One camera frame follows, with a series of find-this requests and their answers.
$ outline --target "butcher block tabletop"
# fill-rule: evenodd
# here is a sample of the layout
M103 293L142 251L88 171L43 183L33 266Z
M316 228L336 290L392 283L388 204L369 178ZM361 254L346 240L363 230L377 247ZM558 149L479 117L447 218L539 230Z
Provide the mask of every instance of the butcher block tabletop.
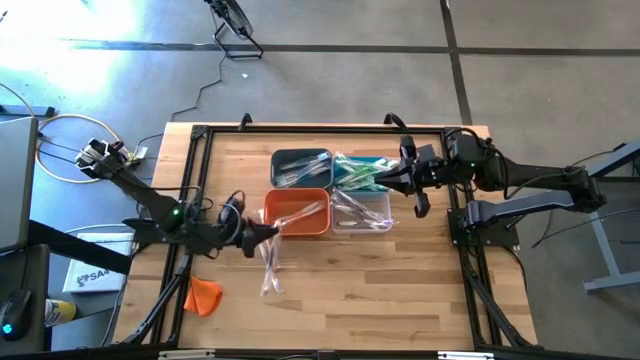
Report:
M193 125L167 124L153 186L180 186ZM472 128L482 137L489 135L485 126ZM399 156L399 136L396 134L294 134L285 131L283 128L283 133L278 134L216 134L205 196L218 205L235 190L243 190L247 203L245 214L256 213L264 206L264 196L273 189L270 159L278 149L326 148L333 154L342 152L347 156ZM442 156L439 136L413 137L416 146L433 144L436 153ZM192 184L197 181L200 171L202 143L197 152ZM429 188L425 192L431 210L423 219L415 217L413 197L390 192L392 217L397 223L385 234L336 235L329 229L318 237L284 238L281 268L277 272L284 289L280 295L269 293L260 297L265 266L259 252L255 258L246 259L241 250L229 247L222 250L216 260L194 257L191 275L219 284L223 296L217 310L208 317L185 312L179 346L472 349L460 259L448 234L448 190ZM177 197L178 192L163 193ZM485 200L501 200L500 192L478 191L475 195ZM463 197L459 198L461 206L464 205ZM218 211L219 206L208 211L208 220L215 221ZM155 303L167 249L167 245L151 245L133 260L114 341L121 341L131 333ZM494 298L520 333L535 343L517 262L502 248L487 248L486 256ZM163 338L169 332L174 301L167 307ZM481 305L479 311L483 333L489 339L487 316Z

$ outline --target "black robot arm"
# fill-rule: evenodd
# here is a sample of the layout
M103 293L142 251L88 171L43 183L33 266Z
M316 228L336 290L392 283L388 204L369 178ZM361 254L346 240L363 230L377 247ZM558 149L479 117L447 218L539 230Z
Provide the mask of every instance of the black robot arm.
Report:
M376 178L377 184L416 195L417 217L426 216L430 207L423 188L470 182L483 191L505 191L511 186L555 191L502 203L471 201L461 224L467 228L553 208L592 212L606 203L595 179L584 168L517 164L504 157L491 139L481 139L469 129L455 129L445 140L447 154L439 157L431 145L416 148L411 136L403 136L399 164Z
M136 241L186 245L196 255L236 246L242 248L246 257L253 257L256 245L278 232L271 225L244 219L244 199L235 196L229 198L216 224L203 221L201 207L196 205L201 201L189 204L158 194L125 165L126 156L120 153L122 147L122 142L110 144L91 139L75 160L76 166L89 177L110 180L149 210L150 219L123 221L136 230ZM201 200L202 196L196 188L196 199Z

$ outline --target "concrete floor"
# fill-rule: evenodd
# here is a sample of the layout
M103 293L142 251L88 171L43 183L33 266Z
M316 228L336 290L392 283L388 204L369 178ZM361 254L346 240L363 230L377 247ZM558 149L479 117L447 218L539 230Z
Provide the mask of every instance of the concrete floor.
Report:
M213 25L202 1L69 0L38 2L35 8L29 6L32 2L13 2L0 23L0 46L4 54L11 51L0 58L0 81L32 104L96 117L126 143L135 144L162 132L173 112L191 107L198 89L216 79L219 52L70 50L68 43L52 40L210 43ZM447 44L437 0L239 2L256 39L266 44ZM0 1L0 10L8 3ZM640 46L640 3L633 0L449 3L460 46ZM56 26L46 26L52 18L59 20ZM496 144L514 161L557 166L639 137L637 62L637 57L461 57L473 123L489 125ZM262 61L226 61L222 77L223 83L202 92L198 109L175 121L239 121L250 112L260 122L379 123L389 111L413 124L461 121L451 64L444 54L267 53ZM0 103L5 102L14 101L0 93ZM46 133L76 148L89 137L107 137L75 120L54 123ZM158 142L149 146L156 151ZM73 156L55 148L48 151ZM45 161L56 173L82 178L69 164ZM140 173L147 176L152 170L152 163L145 164ZM625 189L625 194L634 190ZM615 195L620 188L609 191ZM65 184L36 169L31 216L45 224L69 229L119 222L135 215L134 205L106 182ZM52 206L59 210L51 211ZM582 281L606 274L591 228L529 249L546 218L530 216L518 227L540 344L638 357L640 286L586 295ZM558 211L553 229L584 218ZM637 219L628 215L610 224L615 230ZM633 235L631 228L615 236ZM612 244L621 268L640 270L639 246ZM54 256L52 276L64 276L66 263ZM102 314L57 327L54 348L96 346L107 320Z

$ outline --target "wire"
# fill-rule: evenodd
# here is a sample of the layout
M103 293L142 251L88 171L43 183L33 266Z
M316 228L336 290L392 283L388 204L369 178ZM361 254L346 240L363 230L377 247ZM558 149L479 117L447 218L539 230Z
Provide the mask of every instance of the wire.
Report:
M504 157L502 151L496 149L495 147L493 148L493 150L500 156L500 162L502 163L502 177L504 178L505 184L504 190L502 191L502 197L507 199L507 190L509 189L509 171L507 170L507 158Z
M71 230L67 230L64 233L65 234L71 234L74 232L78 232L78 231L83 231L83 230L91 230L91 229L100 229L100 228L108 228L108 227L128 227L125 224L99 224L99 225L89 225L89 226L82 226L79 228L75 228L75 229L71 229Z
M8 87L7 85L3 84L0 82L0 86L2 86L3 88L7 89L10 93L12 93L13 95L15 95L15 97L17 97L18 99L20 99L20 101L22 101L22 103L24 104L24 106L27 107L27 110L29 110L29 114L31 115L32 118L36 118L36 114L33 112L33 109L31 108L31 106L29 106L29 104L22 98L22 96L18 95L17 92L11 90L10 87Z
M58 160L66 161L66 162L68 162L68 163L70 163L70 164L73 164L73 165L75 165L75 164L76 164L76 162L75 162L75 161L71 161L71 160L69 160L69 159L65 159L65 158L60 157L60 156L58 156L58 155L50 154L50 153L48 153L48 152L46 152L46 151L44 151L44 150L40 150L40 149L38 149L38 152L43 153L43 154L45 154L45 155L47 155L47 156L51 156L52 158L56 158L56 159L58 159Z
M210 198L204 198L202 200L209 200L211 202L211 206L202 207L202 210L207 211L207 210L213 209L213 205L214 205L213 200L211 200Z
M151 135L151 136L147 136L146 138L142 138L142 140L138 141L138 145L136 145L136 148L138 148L138 146L140 146L143 142L147 141L147 140L151 140L153 138L157 138L164 135L164 133L160 133L160 134L155 134L155 135Z
M233 232L233 235L231 235L227 240L225 240L225 245L231 244L231 242L233 242L233 239L236 238L236 236L238 235L238 233L240 232L240 223L242 223L242 217L240 215L240 211L238 211L238 209L236 209L235 206L230 205L230 204L222 204L222 207L228 207L231 210L233 210L236 213L237 216L237 224L236 224L236 230Z
M20 280L20 289L24 290L25 280L27 280L27 271L29 270L29 254L27 253L27 249L24 249L23 252L24 268L22 269L22 280Z
M142 185L138 185L138 184L136 184L134 182L131 182L131 184L133 186L137 186L137 187L140 187L140 188L147 189L147 187L142 186ZM182 189L194 190L195 189L195 190L200 191L200 186L149 187L148 189L156 190L156 191L170 191L170 190L182 190Z
M574 175L576 173L578 173L579 171L581 171L582 168L579 168L571 173L562 173L562 174L547 174L547 175L540 175L538 177L534 177L533 179L529 179L527 181L525 181L524 183L522 183L521 185L519 185L515 190L513 190L511 192L511 194L508 194L505 196L506 200L509 200L511 198L513 198L513 196L515 194L517 194L518 192L520 192L520 190L524 189L526 186L531 185L535 182L538 182L540 180L544 180L544 179L550 179L550 178L554 178L554 177L562 177L562 176L569 176L569 175Z
M216 16L215 16L215 13L213 11L213 7L210 7L210 11L211 11L211 17L213 18L213 24L215 26L214 31L216 31L216 29L218 29L218 22L216 21ZM200 103L200 98L202 97L202 91L222 82L222 63L225 61L225 59L227 59L227 53L225 53L222 56L222 59L218 63L218 79L216 81L210 83L210 84L207 84L207 85L201 87L200 90L198 90L198 97L196 97L196 101L193 103L193 106L190 107L190 108L182 109L182 110L179 110L179 111L176 111L176 112L172 113L171 114L171 120L169 120L170 122L173 122L175 120L175 117L177 115L179 115L179 114L186 113L188 111L198 109L198 104Z
M476 186L476 187L475 187L475 189L474 189L472 184L474 184L474 183L470 181L470 182L469 182L469 188L471 188L471 192L473 193L473 192L478 191L478 187ZM460 188L460 187L458 186L458 184L456 184L455 186L456 186L456 189L458 189L458 190L462 191L463 193L464 193L465 191L467 191L466 189Z
M594 221L596 221L596 220L602 220L602 219L608 218L608 217L610 217L610 216L621 215L621 214L627 214L627 213L631 213L631 212L640 212L640 208L637 208L637 209L627 209L627 210L615 211L615 212L612 212L612 213L609 213L609 214L606 214L606 215L599 216L599 217L597 217L597 218L595 218L595 219L591 219L591 220L589 220L589 221L581 222L581 223L579 223L579 224L576 224L576 225L573 225L573 226L569 226L569 227L564 228L564 229L562 229L562 230L558 230L558 231L556 231L556 232L553 232L553 233L551 233L551 234L549 234L549 235L546 235L546 236L544 236L544 237L540 238L540 240L536 241L533 245L531 245L531 248L533 249L533 248L537 247L538 245L540 245L540 243L541 243L541 242L543 242L544 240L546 240L546 239L548 239L548 238L550 238L550 237L556 236L556 235L558 235L558 234L562 234L562 233L563 233L563 232L565 232L565 231L573 230L573 229L575 229L575 228L577 228L577 227L580 227L580 226L582 226L582 225L586 225L586 224L592 223L592 222L594 222Z
M124 288L127 285L128 276L122 280L122 286L120 287L120 291L118 291L118 296L116 296L116 301L113 303L113 311L111 312L111 317L109 318L109 324L107 325L107 330L104 332L104 337L102 341L100 341L100 347L104 347L107 344L107 339L109 338L109 334L111 333L111 329L113 328L113 322L116 318L116 314L118 313L118 307L120 306L120 300L122 299L122 295L124 294Z
M47 144L51 144L51 145L53 145L53 146L57 146L57 147L62 148L62 149L66 149L66 150L69 150L69 151L73 151L74 153L79 153L79 152L80 152L80 150L78 150L78 149L74 149L74 148L70 148L70 147L68 147L68 146L64 146L64 145L56 144L56 143L54 143L53 141L50 141L50 140L47 140L47 139L44 139L44 138L39 138L38 140L43 141L43 142L46 142Z
M313 355L313 354L309 354L309 355L296 354L296 355L289 355L289 356L277 358L275 360L289 360L289 359L300 359L300 358L314 359L315 355Z
M86 115L79 115L79 114L62 114L62 115L57 115L54 116L52 118L43 120L40 122L40 125L38 125L38 130L42 131L42 129L44 129L47 125L51 124L52 122L56 121L56 120L60 120L60 119L65 119L65 118L74 118L74 119L82 119L82 120L86 120L95 124L100 125L101 127L103 127L105 130L107 130L114 138L116 141L121 141L120 137L118 136L118 134L116 134L107 124L105 124L104 122L94 119L92 117L86 116ZM38 144L36 146L36 149L40 149L40 144ZM40 153L36 152L36 163L38 164L38 166L40 166L40 168L42 169L42 171L44 171L46 174L48 174L49 176L53 177L54 179L60 180L60 181L64 181L64 182L68 182L71 184L91 184L94 182L98 182L101 179L89 179L89 180L73 180L73 179L67 179L64 178L62 176L58 176L54 173L52 173L46 166L44 166L44 164L42 164L42 161L40 160Z
M511 256L513 256L514 259L516 259L516 261L518 262L518 265L520 265L520 271L522 272L522 281L524 282L524 291L529 292L527 287L527 273L524 271L524 265L522 265L522 260L520 260L520 257L518 256L518 254L516 254L516 252L513 251L512 248L505 246L504 249L507 250L507 252L511 254Z
M613 152L613 150L608 150L608 151L601 151L601 152L596 153L596 154L593 154L593 155L589 155L589 156L587 156L587 157L585 157L585 158L582 158L582 159L580 159L580 160L578 160L578 161L574 162L573 164L569 165L569 167L571 167L571 166L576 166L576 165L580 164L581 162L584 162L584 161L587 161L587 160L591 160L591 159L593 159L593 158L595 158L595 157L598 157L598 156L601 156L601 155L610 154L610 153L612 153L612 152ZM548 216L548 218L547 218L547 227L545 228L544 232L543 232L543 233L542 233L542 235L540 236L540 239L542 239L542 238L544 238L545 236L547 236L547 234L549 233L549 230L551 230L551 223L552 223L552 220L553 220L553 214L554 214L554 211L555 211L555 209L551 209L551 210L549 211L549 216Z
M138 141L138 145L136 145L136 148L133 150L133 153L134 154L138 153L138 148L140 147L140 145L142 145L143 142L145 142L147 140L151 140L151 139L157 138L157 137L160 137L162 135L164 135L164 133L155 134L155 135L151 135L151 136L147 136L145 138L142 138L142 140Z
M478 144L478 147L486 148L486 145L484 145L482 143L482 139L480 139L480 136L478 136L478 133L476 133L475 131L473 131L470 128L465 128L465 127L455 128L455 129L449 131L448 133L446 133L444 135L444 140L446 141L448 138L451 137L451 135L459 133L459 132L468 132L469 134L471 134L476 139L476 143Z

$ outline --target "orange cloth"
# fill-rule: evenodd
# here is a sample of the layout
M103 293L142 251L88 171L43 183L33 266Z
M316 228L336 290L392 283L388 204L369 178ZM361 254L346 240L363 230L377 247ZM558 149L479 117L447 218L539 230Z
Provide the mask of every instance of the orange cloth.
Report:
M184 302L184 309L202 317L209 316L220 304L222 287L218 284L191 277L191 289Z

